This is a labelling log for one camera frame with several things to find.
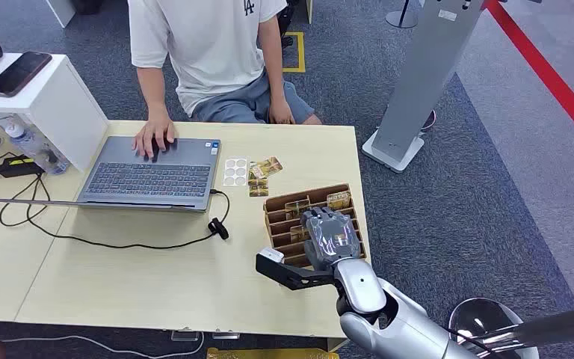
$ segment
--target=black phone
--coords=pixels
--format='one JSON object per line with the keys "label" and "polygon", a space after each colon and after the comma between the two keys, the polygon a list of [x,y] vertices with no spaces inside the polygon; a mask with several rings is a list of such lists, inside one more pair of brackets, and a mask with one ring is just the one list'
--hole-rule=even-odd
{"label": "black phone", "polygon": [[52,59],[50,54],[28,51],[0,74],[0,96],[19,93]]}

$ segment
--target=plastic bottle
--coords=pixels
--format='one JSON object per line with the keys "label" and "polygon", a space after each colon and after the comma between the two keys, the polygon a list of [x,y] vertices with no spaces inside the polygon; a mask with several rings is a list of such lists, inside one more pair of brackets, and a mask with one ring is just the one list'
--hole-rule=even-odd
{"label": "plastic bottle", "polygon": [[10,142],[48,174],[62,174],[69,167],[69,161],[45,136],[37,135],[32,129],[14,121],[2,125],[10,136]]}

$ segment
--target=cardboard organizer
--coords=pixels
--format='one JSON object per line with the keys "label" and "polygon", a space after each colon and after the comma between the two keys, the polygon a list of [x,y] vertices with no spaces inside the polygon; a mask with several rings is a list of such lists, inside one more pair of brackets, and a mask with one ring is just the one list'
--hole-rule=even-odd
{"label": "cardboard organizer", "polygon": [[[292,242],[290,229],[300,225],[300,218],[287,220],[285,214],[285,203],[309,198],[311,206],[324,207],[327,205],[327,195],[342,191],[349,191],[347,184],[333,185],[330,187],[310,189],[298,193],[285,194],[279,197],[272,197],[265,200],[263,209],[265,211],[265,225],[267,226],[271,246],[273,249],[285,254],[285,264],[296,267],[308,267],[311,263],[305,255],[304,241]],[[365,258],[362,234],[357,222],[355,208],[353,207],[353,194],[349,207],[339,210],[343,215],[349,215],[353,222],[353,227],[359,239],[360,258]]]}

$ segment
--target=white t-shirt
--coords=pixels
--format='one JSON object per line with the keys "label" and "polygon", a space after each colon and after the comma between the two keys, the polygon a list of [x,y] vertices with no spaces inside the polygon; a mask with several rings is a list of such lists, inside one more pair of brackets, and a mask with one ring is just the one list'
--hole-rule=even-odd
{"label": "white t-shirt", "polygon": [[261,75],[259,23],[286,5],[286,0],[129,0],[132,63],[161,68],[170,53],[179,101],[191,116],[199,102]]}

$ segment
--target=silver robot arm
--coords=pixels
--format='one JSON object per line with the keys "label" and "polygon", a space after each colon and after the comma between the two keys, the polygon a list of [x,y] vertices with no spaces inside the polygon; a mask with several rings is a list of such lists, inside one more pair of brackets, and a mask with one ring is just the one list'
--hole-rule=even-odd
{"label": "silver robot arm", "polygon": [[282,254],[265,248],[256,270],[290,289],[333,284],[336,309],[347,338],[383,359],[474,359],[431,321],[425,309],[359,259],[359,239],[351,218],[327,207],[303,214],[311,240],[305,242],[314,271],[287,266]]}
{"label": "silver robot arm", "polygon": [[[340,316],[342,331],[366,351],[383,359],[477,358],[450,340],[449,332],[430,320],[422,306],[377,278],[367,262],[342,260],[336,278],[353,309]],[[373,313],[379,316],[375,324],[366,319]]]}

